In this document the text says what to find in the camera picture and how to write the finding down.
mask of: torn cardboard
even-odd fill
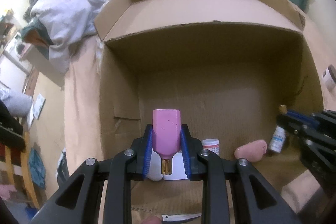
[[[129,148],[157,108],[180,109],[192,136],[218,138],[221,157],[231,160],[238,146],[269,142],[280,104],[306,114],[324,107],[305,15],[287,0],[110,0],[95,25],[107,45],[100,82],[106,158]],[[305,170],[298,156],[290,147],[256,167],[280,191]],[[199,213],[201,200],[201,183],[132,188],[133,209],[154,214]]]

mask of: white bottle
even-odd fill
[[[275,153],[280,153],[282,146],[285,143],[285,139],[286,139],[285,130],[280,126],[277,126],[273,134],[273,137],[269,142],[268,149]]]

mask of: pink oval object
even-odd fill
[[[235,151],[235,158],[245,158],[249,162],[260,161],[267,151],[267,143],[264,140],[257,140],[238,147]]]

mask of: pink nail polish bottle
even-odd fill
[[[173,156],[181,149],[181,112],[178,109],[153,110],[153,150],[161,157],[161,173],[171,175]]]

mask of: silver bolt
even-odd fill
[[[94,158],[89,158],[85,161],[86,165],[94,165],[96,160]]]
[[[305,143],[306,143],[306,145],[312,145],[313,144],[313,142],[310,139],[306,139]]]
[[[246,166],[249,163],[247,159],[243,159],[243,158],[239,159],[238,162],[242,166]]]
[[[200,154],[202,156],[209,156],[210,155],[210,151],[208,149],[202,149]]]
[[[126,156],[132,156],[134,154],[134,150],[133,149],[126,149],[124,154]]]

